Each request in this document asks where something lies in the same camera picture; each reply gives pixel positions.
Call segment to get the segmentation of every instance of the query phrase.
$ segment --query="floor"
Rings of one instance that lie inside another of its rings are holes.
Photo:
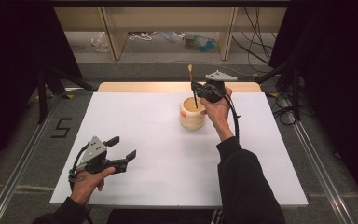
[[[197,35],[215,38],[214,33]],[[263,43],[273,47],[275,35],[262,34]],[[97,33],[67,33],[84,79],[94,86],[106,80],[170,80],[167,76],[180,79],[181,74],[187,76],[186,68],[189,63],[194,64],[194,73],[197,73],[199,78],[215,70],[222,70],[242,81],[252,81],[254,76],[263,76],[262,72],[270,70],[256,57],[248,56],[234,41],[228,60],[222,61],[217,50],[208,49],[201,52],[190,48],[181,37],[171,33],[147,34],[146,38],[151,38],[150,40],[138,37],[132,39],[132,36],[134,35],[129,34],[119,61],[112,61],[109,52],[98,52],[97,47],[91,45],[92,40],[98,38]],[[248,49],[251,42],[245,37],[252,36],[253,33],[236,33],[234,38]],[[251,51],[261,59],[268,60],[264,50],[257,44],[252,43]],[[278,78],[274,77],[263,83],[262,90],[275,92],[274,85]],[[63,84],[67,88],[76,87],[65,80]],[[12,192],[7,194],[7,202],[0,207],[3,212],[0,213],[0,223],[30,223],[35,217],[56,209],[48,203],[49,198],[91,98],[90,92],[82,90],[70,91],[70,95],[72,99],[57,96],[48,99],[50,111],[54,113],[51,113],[51,118],[44,127],[36,125],[36,93],[30,98],[29,109],[13,134],[11,144],[0,153],[0,196],[10,187],[8,184],[12,185]],[[268,101],[272,111],[290,104],[289,98],[284,95],[280,98],[269,97]],[[301,121],[296,125],[288,125],[293,121],[288,113],[276,119],[283,142],[310,203],[307,207],[284,208],[286,221],[307,224],[358,223],[358,187],[345,164],[334,154],[334,146],[318,119],[313,116],[305,95],[302,95],[300,103],[303,105]],[[65,131],[57,130],[58,122],[68,125],[70,132],[63,138],[51,138],[53,135],[65,135]],[[38,140],[35,140],[35,133],[41,136]],[[13,177],[13,171],[19,166],[23,166],[23,169],[18,174],[17,181],[9,183],[8,180],[16,179],[16,176]],[[91,216],[94,223],[105,223],[109,213],[109,208],[99,207],[92,209]]]

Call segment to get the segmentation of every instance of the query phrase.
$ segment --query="person's left hand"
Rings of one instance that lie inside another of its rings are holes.
[[[115,167],[108,167],[98,174],[90,174],[83,170],[76,174],[76,182],[72,189],[71,199],[82,206],[86,205],[96,188],[103,190],[103,180],[115,172]]]

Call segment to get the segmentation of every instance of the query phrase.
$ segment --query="black sleeve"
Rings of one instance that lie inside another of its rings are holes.
[[[225,223],[285,223],[257,156],[231,137],[217,145]]]
[[[80,224],[83,222],[88,211],[78,205],[69,197],[53,214],[44,214],[34,220],[33,224]]]

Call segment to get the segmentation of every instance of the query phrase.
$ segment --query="table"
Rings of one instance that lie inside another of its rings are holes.
[[[90,205],[114,208],[219,208],[217,176],[220,142],[209,119],[197,131],[179,122],[179,104],[191,97],[189,83],[104,83],[89,103],[77,138],[50,203],[70,194],[68,170],[93,135],[102,141],[116,135],[120,143],[108,148],[107,159],[124,158],[137,149],[137,158],[124,174],[105,179]],[[284,147],[264,93],[255,83],[227,83],[242,117],[240,142],[260,159],[279,204],[308,204]]]

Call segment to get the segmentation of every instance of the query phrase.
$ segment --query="metal rail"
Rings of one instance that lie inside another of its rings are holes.
[[[293,115],[290,115],[290,119],[295,121]],[[333,207],[334,212],[338,218],[339,223],[341,224],[351,224],[354,223],[351,215],[348,211],[347,205],[339,194],[333,180],[331,179],[329,173],[324,167],[319,155],[313,146],[310,138],[308,137],[307,132],[305,131],[304,126],[301,121],[296,121],[294,124],[296,134],[298,139],[301,142],[304,151],[307,154],[308,159],[310,160],[310,164],[317,175],[319,181],[321,182],[322,188],[324,189],[324,193],[327,196],[328,201]]]
[[[50,104],[50,108],[48,109],[48,114],[46,118],[43,120],[41,124],[36,126],[33,136],[31,140],[28,142],[26,149],[22,152],[22,155],[17,162],[16,167],[14,168],[10,178],[6,182],[0,193],[0,220],[7,209],[8,204],[16,190],[16,187],[19,185],[22,175],[25,172],[31,158],[34,155],[37,146],[39,145],[40,139],[43,136],[46,127],[48,126],[48,122],[51,118],[53,111],[55,110],[58,102],[61,100],[61,96],[53,96]]]

